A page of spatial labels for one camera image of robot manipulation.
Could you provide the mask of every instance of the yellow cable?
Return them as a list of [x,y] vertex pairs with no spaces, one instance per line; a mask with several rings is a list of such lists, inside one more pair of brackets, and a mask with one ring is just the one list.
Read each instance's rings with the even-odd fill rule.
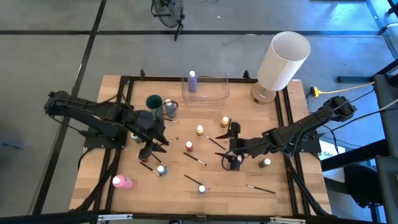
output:
[[373,83],[374,83],[374,82],[367,83],[367,84],[365,84],[365,85],[354,86],[354,87],[347,88],[347,89],[344,89],[344,90],[335,90],[335,91],[328,91],[328,92],[324,92],[324,91],[318,90],[318,88],[315,87],[315,88],[314,88],[314,90],[315,90],[315,97],[318,97],[319,94],[339,93],[339,92],[342,92],[342,91],[354,90],[354,89],[356,89],[356,88],[361,88],[361,87],[365,87],[365,86],[368,86],[368,85],[372,85]]

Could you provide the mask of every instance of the paint bottle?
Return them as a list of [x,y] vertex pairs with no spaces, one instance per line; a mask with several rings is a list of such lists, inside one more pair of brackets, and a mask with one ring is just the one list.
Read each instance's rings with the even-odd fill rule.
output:
[[136,136],[135,134],[133,134],[133,133],[131,133],[131,138],[132,138],[136,143],[140,143],[140,142],[141,142],[141,139],[140,139],[138,136]]
[[206,187],[204,185],[199,185],[199,194],[204,194],[206,192]]
[[228,121],[229,121],[228,117],[224,117],[220,123],[221,127],[226,128],[228,126]]
[[177,113],[175,112],[176,109],[175,103],[173,103],[172,100],[170,99],[167,99],[164,102],[165,102],[164,108],[166,109],[167,116],[169,118],[175,118],[175,116],[177,115]]
[[167,173],[167,168],[164,167],[164,166],[158,166],[158,167],[157,167],[157,172],[158,172],[160,175],[165,175],[165,174]]
[[202,125],[198,125],[197,127],[197,135],[201,136],[203,134],[203,126]]
[[113,177],[112,184],[114,187],[122,188],[122,189],[130,189],[132,188],[132,180],[125,178],[123,175],[117,175]]
[[192,142],[187,141],[187,143],[185,143],[185,147],[187,148],[188,152],[192,152],[193,150]]
[[188,91],[190,93],[196,93],[198,88],[198,80],[197,80],[197,75],[195,74],[195,71],[189,72],[189,77],[188,77]]
[[264,168],[266,166],[269,166],[271,164],[270,159],[263,159],[262,161],[259,162],[259,167]]

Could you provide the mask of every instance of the white cylindrical lamp shade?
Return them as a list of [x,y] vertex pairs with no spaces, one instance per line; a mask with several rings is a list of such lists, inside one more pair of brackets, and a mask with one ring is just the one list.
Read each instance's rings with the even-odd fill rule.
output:
[[270,91],[285,88],[310,52],[311,45],[304,36],[290,31],[278,33],[261,63],[258,82]]

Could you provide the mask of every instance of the pink bottle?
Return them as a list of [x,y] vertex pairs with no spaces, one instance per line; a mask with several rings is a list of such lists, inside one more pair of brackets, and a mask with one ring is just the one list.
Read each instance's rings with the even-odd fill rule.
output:
[[123,175],[117,175],[113,177],[112,184],[114,187],[119,187],[122,189],[130,189],[132,188],[132,180],[125,178]]

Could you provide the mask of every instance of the fan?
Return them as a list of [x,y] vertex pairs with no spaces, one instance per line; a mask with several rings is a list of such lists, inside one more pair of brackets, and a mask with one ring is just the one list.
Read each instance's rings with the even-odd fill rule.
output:
[[174,40],[177,40],[183,29],[182,20],[185,19],[183,8],[183,0],[152,0],[150,12],[167,27],[173,28],[178,25],[174,35]]

